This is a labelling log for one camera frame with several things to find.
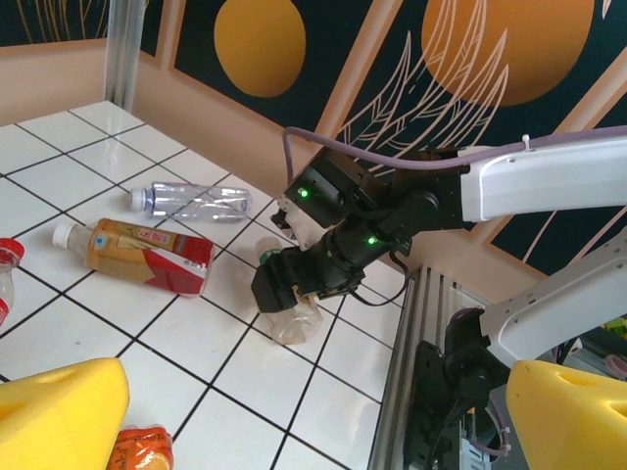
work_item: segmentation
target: red and yellow label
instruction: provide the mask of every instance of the red and yellow label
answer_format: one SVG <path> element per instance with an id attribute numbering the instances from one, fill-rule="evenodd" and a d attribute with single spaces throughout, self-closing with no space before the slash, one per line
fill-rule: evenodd
<path id="1" fill-rule="evenodd" d="M 213 259 L 209 240 L 103 218 L 87 248 L 92 269 L 183 295 L 199 295 Z"/>
<path id="2" fill-rule="evenodd" d="M 171 470 L 172 439 L 162 426 L 120 431 L 107 470 Z"/>

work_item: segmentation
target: wall mural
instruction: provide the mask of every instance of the wall mural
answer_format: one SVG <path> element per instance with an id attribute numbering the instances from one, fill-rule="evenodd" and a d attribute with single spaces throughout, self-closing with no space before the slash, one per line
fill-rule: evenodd
<path id="1" fill-rule="evenodd" d="M 405 0 L 338 139 L 400 157 L 413 149 L 498 146 L 525 133 L 551 134 L 627 46 L 626 20 L 627 3 L 610 0 L 529 0 L 516 8 L 488 0 Z M 616 111 L 612 124 L 600 125 L 624 123 L 627 114 Z M 362 165 L 384 178 L 392 171 Z M 584 247 L 598 234 L 589 222 L 605 227 L 616 211 L 559 212 L 553 216 L 559 223 L 536 246 L 546 250 L 533 257 L 525 257 L 528 234 L 535 238 L 549 215 L 517 216 L 495 246 L 550 274 L 568 256 L 554 256 L 563 237 L 546 236 L 589 225 L 572 241 Z"/>
<path id="2" fill-rule="evenodd" d="M 370 0 L 187 0 L 174 67 L 282 125 L 314 130 Z"/>
<path id="3" fill-rule="evenodd" d="M 0 47 L 105 37 L 108 13 L 108 0 L 2 0 Z"/>
<path id="4" fill-rule="evenodd" d="M 161 16 L 164 11 L 164 0 L 146 0 L 144 12 L 144 26 L 141 32 L 141 50 L 146 54 L 157 57 L 159 45 L 159 29 Z"/>
<path id="5" fill-rule="evenodd" d="M 627 95 L 597 127 L 627 122 Z M 551 275 L 598 248 L 627 226 L 627 207 L 517 215 L 495 234 L 494 247 Z"/>

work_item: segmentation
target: white bottle cap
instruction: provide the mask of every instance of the white bottle cap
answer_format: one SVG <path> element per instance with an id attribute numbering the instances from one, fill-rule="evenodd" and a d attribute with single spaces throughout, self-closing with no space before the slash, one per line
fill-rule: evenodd
<path id="1" fill-rule="evenodd" d="M 130 190 L 130 209 L 132 211 L 143 211 L 146 207 L 146 191 L 143 188 L 133 188 Z"/>
<path id="2" fill-rule="evenodd" d="M 68 239 L 72 232 L 73 225 L 71 223 L 60 223 L 52 234 L 52 244 L 55 247 L 68 248 Z"/>

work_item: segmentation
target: bottle label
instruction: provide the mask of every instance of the bottle label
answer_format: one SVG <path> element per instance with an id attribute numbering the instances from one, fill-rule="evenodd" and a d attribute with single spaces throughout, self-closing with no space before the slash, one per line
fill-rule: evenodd
<path id="1" fill-rule="evenodd" d="M 89 240 L 87 265 L 177 294 L 199 295 L 213 254 L 209 240 L 103 218 Z"/>

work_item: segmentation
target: black cable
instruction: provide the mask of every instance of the black cable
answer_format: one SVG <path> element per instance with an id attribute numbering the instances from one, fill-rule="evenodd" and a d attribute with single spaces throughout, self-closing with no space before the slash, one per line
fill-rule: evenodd
<path id="1" fill-rule="evenodd" d="M 442 439 L 442 434 L 444 433 L 444 430 L 447 429 L 447 427 L 449 427 L 453 420 L 458 416 L 460 408 L 461 401 L 458 397 L 458 399 L 455 400 L 455 403 L 453 403 L 453 407 L 451 408 L 449 414 L 447 414 L 447 417 L 444 418 L 444 421 L 442 421 L 442 423 L 440 423 L 440 426 L 437 428 L 435 439 L 429 447 L 429 453 L 427 454 L 426 468 L 433 468 L 433 459 L 435 457 L 435 452 L 438 448 L 438 444 L 440 443 L 440 439 Z"/>
<path id="2" fill-rule="evenodd" d="M 568 357 L 568 353 L 570 353 L 570 350 L 572 350 L 572 347 L 576 341 L 577 341 L 577 338 L 572 338 L 568 340 L 566 343 L 559 346 L 559 350 L 557 352 L 557 359 L 555 360 L 555 363 L 560 364 L 560 365 L 564 364 L 564 361 Z"/>
<path id="3" fill-rule="evenodd" d="M 381 304 L 373 304 L 372 302 L 367 301 L 362 296 L 360 296 L 357 292 L 355 292 L 355 289 L 353 289 L 352 287 L 348 288 L 349 294 L 351 294 L 351 296 L 353 296 L 355 299 L 357 299 L 358 301 L 360 301 L 362 304 L 366 306 L 386 306 L 387 304 L 390 304 L 391 302 L 395 301 L 398 297 L 400 297 L 401 294 L 405 291 L 405 289 L 410 284 L 410 269 L 404 262 L 398 259 L 398 257 L 396 256 L 396 251 L 390 252 L 390 259 L 394 262 L 394 264 L 400 266 L 401 269 L 403 270 L 403 274 L 405 274 L 403 287 L 401 288 L 401 290 L 398 292 L 396 296 L 394 296 L 392 299 L 388 299 L 387 301 Z"/>

